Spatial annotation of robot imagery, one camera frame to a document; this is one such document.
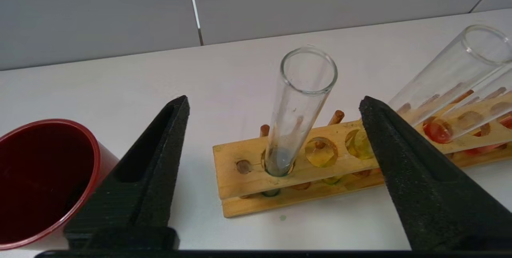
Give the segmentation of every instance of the cup rim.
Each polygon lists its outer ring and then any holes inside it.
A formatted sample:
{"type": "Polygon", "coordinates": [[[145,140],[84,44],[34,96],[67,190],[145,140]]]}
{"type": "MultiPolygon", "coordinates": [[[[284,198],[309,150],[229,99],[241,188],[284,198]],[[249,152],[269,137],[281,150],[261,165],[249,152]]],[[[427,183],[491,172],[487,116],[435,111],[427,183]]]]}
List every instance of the cup rim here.
{"type": "Polygon", "coordinates": [[[329,92],[332,89],[332,87],[334,87],[334,85],[336,84],[336,81],[338,80],[338,67],[336,66],[336,63],[331,58],[331,56],[329,56],[329,54],[325,53],[324,51],[320,50],[319,48],[317,48],[313,45],[307,45],[307,46],[299,47],[295,50],[292,50],[292,51],[288,52],[285,55],[285,57],[283,57],[283,59],[281,60],[281,64],[280,64],[280,75],[281,75],[281,78],[283,79],[284,83],[287,84],[288,86],[290,86],[293,90],[295,90],[299,93],[305,94],[305,95],[315,96],[315,95],[325,94],[325,93],[329,92]],[[331,65],[331,67],[333,69],[333,77],[332,77],[332,81],[331,81],[331,83],[329,83],[329,85],[327,85],[325,88],[320,89],[320,90],[307,91],[307,90],[302,90],[302,89],[295,87],[295,85],[293,85],[290,82],[290,80],[287,78],[287,76],[285,74],[285,61],[288,60],[289,58],[291,58],[292,56],[294,56],[296,54],[300,54],[300,53],[316,54],[317,56],[325,59],[329,63],[329,65],[331,65]]]}
{"type": "Polygon", "coordinates": [[[21,127],[18,127],[11,132],[5,134],[0,138],[0,144],[4,142],[5,140],[11,138],[15,134],[18,134],[20,132],[26,131],[27,129],[30,129],[34,126],[38,125],[49,125],[49,124],[64,124],[71,127],[75,127],[78,129],[81,133],[83,133],[88,141],[91,143],[91,147],[93,149],[93,157],[94,157],[94,165],[93,165],[93,171],[91,173],[91,177],[89,179],[89,182],[87,184],[87,187],[85,188],[84,192],[78,199],[78,201],[73,205],[73,207],[64,215],[62,216],[57,222],[52,224],[50,227],[46,228],[45,230],[39,232],[38,234],[35,234],[29,238],[26,238],[24,240],[19,240],[16,242],[11,243],[5,243],[0,244],[0,250],[9,250],[14,248],[19,248],[26,246],[28,244],[31,244],[37,240],[40,240],[41,238],[44,238],[45,236],[48,236],[49,234],[53,233],[55,230],[57,230],[59,227],[61,227],[63,224],[68,222],[74,216],[78,210],[85,204],[89,196],[92,194],[94,186],[96,185],[98,179],[99,179],[99,173],[100,173],[100,163],[101,163],[101,152],[100,152],[100,146],[95,138],[95,136],[92,134],[92,132],[87,129],[84,125],[67,120],[67,119],[46,119],[46,120],[39,120],[35,121],[26,125],[23,125],[21,127]]]}
{"type": "Polygon", "coordinates": [[[512,63],[512,58],[495,61],[495,60],[488,59],[485,56],[483,56],[482,54],[476,52],[472,48],[471,44],[468,42],[468,40],[466,38],[466,36],[468,35],[469,32],[476,31],[476,30],[489,31],[489,32],[493,33],[496,37],[500,38],[504,43],[510,43],[511,44],[510,46],[512,47],[512,41],[510,41],[510,39],[506,36],[506,34],[501,32],[500,30],[486,26],[486,25],[475,24],[475,25],[470,25],[470,26],[466,27],[462,31],[462,45],[464,46],[464,48],[466,48],[466,52],[471,54],[476,59],[482,61],[483,63],[485,63],[487,65],[491,65],[491,66],[503,66],[505,64],[512,63]]]}

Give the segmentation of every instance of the red liquid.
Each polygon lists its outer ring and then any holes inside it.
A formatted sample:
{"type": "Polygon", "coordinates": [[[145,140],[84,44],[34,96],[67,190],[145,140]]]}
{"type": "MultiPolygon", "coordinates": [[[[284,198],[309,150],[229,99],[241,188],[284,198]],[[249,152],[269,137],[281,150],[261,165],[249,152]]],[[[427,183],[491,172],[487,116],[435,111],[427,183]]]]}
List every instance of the red liquid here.
{"type": "Polygon", "coordinates": [[[452,141],[453,132],[450,125],[446,122],[435,121],[426,123],[423,126],[423,131],[434,142],[446,144],[452,141]]]}
{"type": "MultiPolygon", "coordinates": [[[[512,116],[508,116],[507,118],[503,119],[500,121],[500,124],[507,127],[508,129],[512,129],[512,116]]],[[[481,136],[481,132],[478,132],[475,134],[475,136],[477,137],[480,137],[481,136]]],[[[468,149],[468,150],[465,150],[464,152],[470,156],[474,156],[474,155],[478,155],[478,154],[482,154],[482,153],[486,153],[486,152],[489,152],[495,148],[498,148],[500,147],[501,145],[504,145],[506,143],[499,143],[499,144],[494,144],[494,145],[488,145],[488,146],[483,146],[483,147],[478,147],[478,148],[473,148],[473,149],[468,149]]]]}

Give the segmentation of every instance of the yellow liquid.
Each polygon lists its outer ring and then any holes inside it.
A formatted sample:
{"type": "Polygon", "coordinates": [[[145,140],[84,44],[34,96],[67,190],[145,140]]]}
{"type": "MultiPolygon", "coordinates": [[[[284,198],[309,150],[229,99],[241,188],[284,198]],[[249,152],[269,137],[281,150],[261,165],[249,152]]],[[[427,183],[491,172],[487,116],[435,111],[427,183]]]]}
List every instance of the yellow liquid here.
{"type": "Polygon", "coordinates": [[[338,150],[330,144],[324,144],[318,148],[317,141],[312,140],[306,144],[306,158],[309,163],[316,167],[330,167],[338,159],[338,150]]]}
{"type": "Polygon", "coordinates": [[[350,132],[345,141],[348,152],[361,160],[373,158],[373,150],[370,140],[363,129],[350,132]]]}

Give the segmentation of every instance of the rack hole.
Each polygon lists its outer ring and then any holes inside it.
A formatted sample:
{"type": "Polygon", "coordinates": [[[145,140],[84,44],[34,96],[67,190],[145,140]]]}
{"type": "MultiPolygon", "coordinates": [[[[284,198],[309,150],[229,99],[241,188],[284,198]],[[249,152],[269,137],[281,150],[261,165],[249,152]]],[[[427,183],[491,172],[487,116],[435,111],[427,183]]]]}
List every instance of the rack hole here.
{"type": "Polygon", "coordinates": [[[372,172],[371,170],[363,170],[363,171],[359,171],[359,172],[354,172],[352,174],[354,176],[356,176],[357,178],[366,178],[366,177],[370,176],[371,172],[372,172]]]}
{"type": "Polygon", "coordinates": [[[322,179],[322,182],[324,182],[327,185],[336,185],[339,181],[341,181],[343,176],[333,176],[329,178],[322,179]]]}
{"type": "Polygon", "coordinates": [[[307,190],[310,186],[311,186],[311,182],[306,182],[306,183],[290,186],[290,188],[295,189],[295,190],[307,190]]]}
{"type": "Polygon", "coordinates": [[[483,115],[478,112],[468,111],[457,117],[457,124],[461,129],[470,129],[483,121],[483,115]]]}
{"type": "Polygon", "coordinates": [[[338,149],[331,140],[315,137],[306,144],[306,159],[316,167],[330,167],[338,159],[338,149]]]}
{"type": "Polygon", "coordinates": [[[424,121],[423,131],[434,142],[446,144],[452,141],[452,127],[445,121],[437,119],[436,116],[432,116],[424,121]]]}
{"type": "Polygon", "coordinates": [[[365,160],[374,157],[370,140],[368,140],[366,132],[361,129],[352,130],[347,134],[347,137],[345,138],[345,147],[355,158],[365,160]]]}
{"type": "Polygon", "coordinates": [[[236,162],[236,170],[240,174],[248,174],[250,171],[252,171],[252,166],[247,160],[240,160],[236,162]]]}

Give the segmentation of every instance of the red cup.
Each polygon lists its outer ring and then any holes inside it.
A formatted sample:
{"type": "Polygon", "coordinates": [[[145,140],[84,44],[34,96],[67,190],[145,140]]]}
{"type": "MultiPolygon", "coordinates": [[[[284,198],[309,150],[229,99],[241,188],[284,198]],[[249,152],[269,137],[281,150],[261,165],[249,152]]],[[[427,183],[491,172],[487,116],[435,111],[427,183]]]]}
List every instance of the red cup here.
{"type": "Polygon", "coordinates": [[[62,244],[64,224],[118,161],[69,120],[36,121],[0,138],[0,250],[62,244]]]}

